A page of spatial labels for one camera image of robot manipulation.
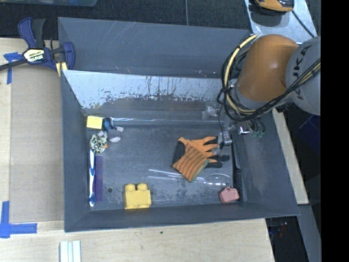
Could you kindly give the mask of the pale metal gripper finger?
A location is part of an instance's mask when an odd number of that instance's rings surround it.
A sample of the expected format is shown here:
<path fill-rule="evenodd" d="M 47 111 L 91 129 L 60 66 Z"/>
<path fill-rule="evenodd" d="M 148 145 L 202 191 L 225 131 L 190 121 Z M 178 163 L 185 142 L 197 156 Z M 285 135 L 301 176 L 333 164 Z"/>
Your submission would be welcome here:
<path fill-rule="evenodd" d="M 224 147 L 232 145 L 232 138 L 230 132 L 220 132 L 213 140 L 213 143 L 216 144 L 216 146 L 212 149 L 212 152 L 216 155 L 221 156 Z"/>

